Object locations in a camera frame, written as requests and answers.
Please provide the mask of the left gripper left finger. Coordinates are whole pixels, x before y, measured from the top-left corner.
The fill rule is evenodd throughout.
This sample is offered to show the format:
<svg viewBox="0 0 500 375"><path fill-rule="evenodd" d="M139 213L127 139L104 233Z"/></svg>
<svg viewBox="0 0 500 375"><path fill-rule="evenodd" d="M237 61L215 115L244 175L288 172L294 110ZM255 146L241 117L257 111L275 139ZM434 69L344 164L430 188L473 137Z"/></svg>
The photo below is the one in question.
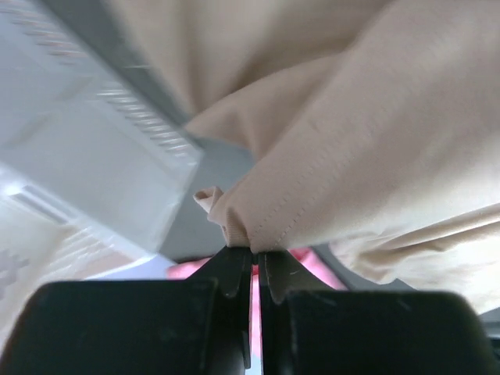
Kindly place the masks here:
<svg viewBox="0 0 500 375"><path fill-rule="evenodd" d="M184 280L60 281L28 299L4 374L243 374L252 254L223 248Z"/></svg>

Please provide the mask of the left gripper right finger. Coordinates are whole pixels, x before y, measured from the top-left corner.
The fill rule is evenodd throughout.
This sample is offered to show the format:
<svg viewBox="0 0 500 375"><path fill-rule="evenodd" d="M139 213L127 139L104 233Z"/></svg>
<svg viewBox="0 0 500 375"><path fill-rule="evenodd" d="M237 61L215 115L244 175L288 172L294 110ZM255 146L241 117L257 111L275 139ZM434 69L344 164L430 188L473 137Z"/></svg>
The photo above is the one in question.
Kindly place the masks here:
<svg viewBox="0 0 500 375"><path fill-rule="evenodd" d="M258 257L265 374L493 374L496 355L458 295L337 291L287 252Z"/></svg>

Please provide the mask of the beige t shirt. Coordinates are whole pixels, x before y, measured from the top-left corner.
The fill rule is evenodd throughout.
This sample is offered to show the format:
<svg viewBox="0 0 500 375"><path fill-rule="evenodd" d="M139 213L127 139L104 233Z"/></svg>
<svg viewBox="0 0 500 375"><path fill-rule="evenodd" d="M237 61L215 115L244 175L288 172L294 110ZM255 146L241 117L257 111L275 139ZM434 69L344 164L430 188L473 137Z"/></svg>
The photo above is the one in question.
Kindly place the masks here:
<svg viewBox="0 0 500 375"><path fill-rule="evenodd" d="M498 2L110 7L187 130L255 158L196 196L228 245L326 244L374 283L498 308Z"/></svg>

